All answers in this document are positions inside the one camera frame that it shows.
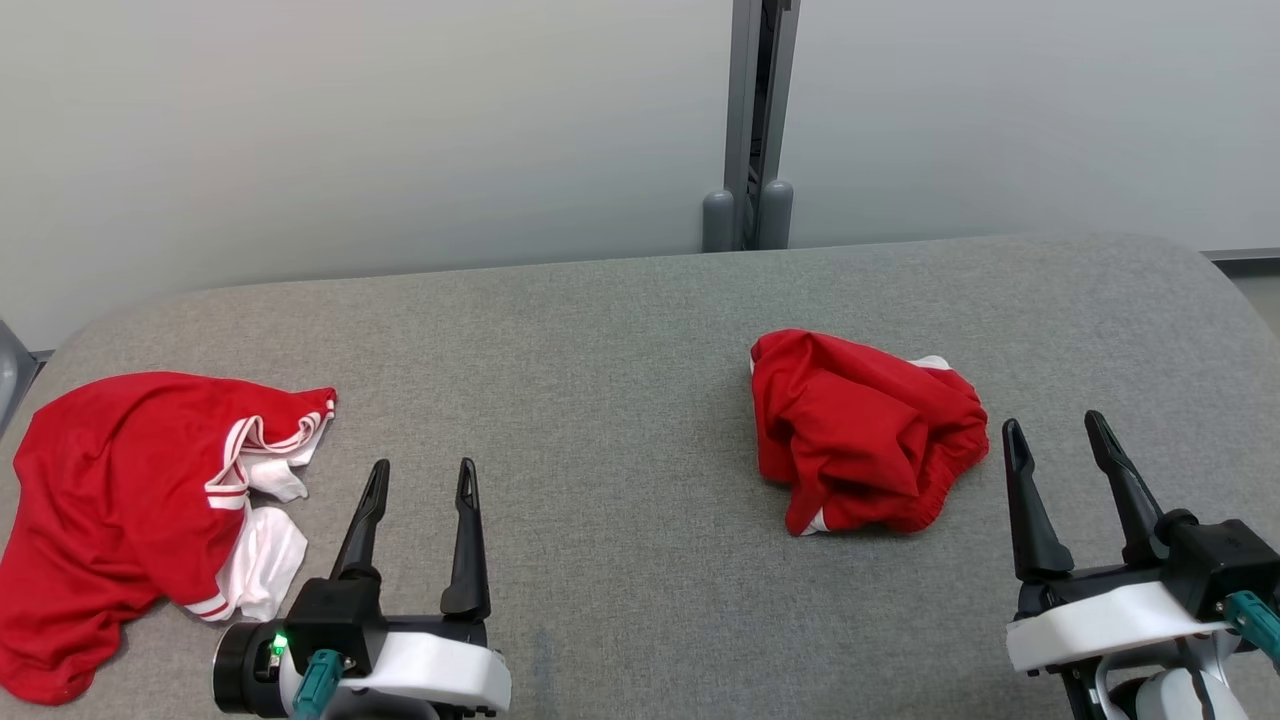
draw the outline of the gray metal post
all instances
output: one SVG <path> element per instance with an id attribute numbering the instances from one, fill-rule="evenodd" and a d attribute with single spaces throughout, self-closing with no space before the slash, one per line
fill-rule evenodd
<path id="1" fill-rule="evenodd" d="M 786 250 L 791 237 L 791 199 L 795 190 L 786 181 L 773 181 L 760 191 L 760 224 L 755 229 L 759 250 Z"/>
<path id="2" fill-rule="evenodd" d="M 773 35 L 773 61 L 769 65 L 769 95 L 764 110 L 764 147 L 760 149 L 760 174 L 764 183 L 778 179 L 782 156 L 782 126 L 787 119 L 787 95 L 791 92 L 791 64 L 796 53 L 796 27 L 800 22 L 800 0 L 790 0 L 778 13 Z"/>
<path id="3" fill-rule="evenodd" d="M 737 250 L 733 242 L 733 195 L 716 190 L 703 199 L 703 252 Z"/>
<path id="4" fill-rule="evenodd" d="M 4 434 L 5 425 L 35 375 L 36 361 L 18 342 L 9 325 L 0 320 L 0 434 Z"/>
<path id="5" fill-rule="evenodd" d="M 733 201 L 733 227 L 728 246 L 703 249 L 741 250 L 746 220 L 746 173 L 751 158 L 751 120 L 755 114 L 755 56 L 760 42 L 760 0 L 733 0 L 730 41 L 728 117 L 724 132 L 724 190 Z"/>

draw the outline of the white wall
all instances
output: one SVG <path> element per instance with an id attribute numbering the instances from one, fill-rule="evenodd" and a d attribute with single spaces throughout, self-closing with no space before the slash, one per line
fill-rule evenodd
<path id="1" fill-rule="evenodd" d="M 1075 228 L 1280 246 L 1276 0 L 803 0 L 791 245 Z"/>
<path id="2" fill-rule="evenodd" d="M 732 0 L 0 0 L 0 314 L 692 252 Z"/>

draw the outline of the gray fabric surface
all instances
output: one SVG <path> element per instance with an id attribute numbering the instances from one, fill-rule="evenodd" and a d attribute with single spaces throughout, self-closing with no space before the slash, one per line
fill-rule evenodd
<path id="1" fill-rule="evenodd" d="M 792 538 L 755 466 L 748 348 L 804 327 L 938 354 L 977 388 L 992 455 L 913 537 Z M 1069 717 L 1057 678 L 1015 674 L 998 427 L 1018 416 L 1080 566 L 1121 536 L 1082 420 L 1103 411 L 1166 507 L 1240 516 L 1280 541 L 1280 346 L 1197 254 L 1139 237 L 1039 236 L 659 258 L 271 284 L 168 299 L 91 324 L 32 411 L 151 369 L 289 389 L 338 416 L 288 506 L 333 560 L 370 465 L 392 461 L 378 564 L 387 612 L 434 612 L 457 462 L 475 457 L 513 719 Z M 0 592 L 15 592 L 4 588 Z M 218 717 L 221 628 L 161 603 L 79 701 L 0 693 L 5 717 Z M 1257 656 L 1230 676 L 1280 702 Z"/>

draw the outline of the white stripe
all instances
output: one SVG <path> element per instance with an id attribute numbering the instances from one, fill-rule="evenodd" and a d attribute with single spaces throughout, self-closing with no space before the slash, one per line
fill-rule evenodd
<path id="1" fill-rule="evenodd" d="M 248 418 L 237 420 L 236 424 L 232 425 L 232 432 L 227 433 L 227 442 L 223 445 L 223 473 L 218 474 L 219 478 L 227 471 L 227 468 L 230 466 L 232 460 L 239 455 L 239 443 L 237 439 L 239 439 L 239 432 L 244 429 L 244 423 L 247 421 Z"/>
<path id="2" fill-rule="evenodd" d="M 215 594 L 214 597 L 211 597 L 209 600 L 202 600 L 200 602 L 193 602 L 193 603 L 187 605 L 184 607 L 187 610 L 195 612 L 196 615 L 204 615 L 205 612 L 212 612 L 214 610 L 218 610 L 219 607 L 221 607 L 224 605 L 227 605 L 227 598 L 223 597 L 223 593 L 218 593 L 218 594 Z"/>

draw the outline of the white lining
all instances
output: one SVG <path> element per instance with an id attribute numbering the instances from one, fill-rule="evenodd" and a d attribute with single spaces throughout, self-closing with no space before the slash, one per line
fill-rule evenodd
<path id="1" fill-rule="evenodd" d="M 826 533 L 826 532 L 827 532 L 827 521 L 823 520 L 822 507 L 819 507 L 818 514 L 813 516 L 813 520 L 809 520 L 809 527 L 805 528 L 804 532 L 801 532 L 800 534 L 812 536 L 814 533 Z"/>
<path id="2" fill-rule="evenodd" d="M 223 443 L 223 469 L 205 483 L 205 493 L 215 510 L 239 510 L 242 524 L 227 562 L 218 571 L 218 594 L 186 606 L 201 620 L 225 620 L 237 609 L 259 620 L 275 616 L 302 564 L 307 541 L 283 510 L 251 507 L 248 491 L 265 492 L 284 502 L 307 496 L 306 486 L 289 468 L 311 461 L 333 419 L 332 400 L 328 409 L 324 416 L 320 413 L 302 416 L 298 432 L 274 445 L 264 442 L 260 415 L 232 424 Z"/>
<path id="3" fill-rule="evenodd" d="M 943 360 L 942 357 L 938 357 L 937 355 L 925 355 L 924 357 L 920 357 L 919 360 L 910 360 L 910 363 L 913 365 L 915 365 L 916 368 L 933 368 L 934 370 L 950 370 L 950 369 L 952 369 L 951 365 L 948 365 L 946 360 Z"/>

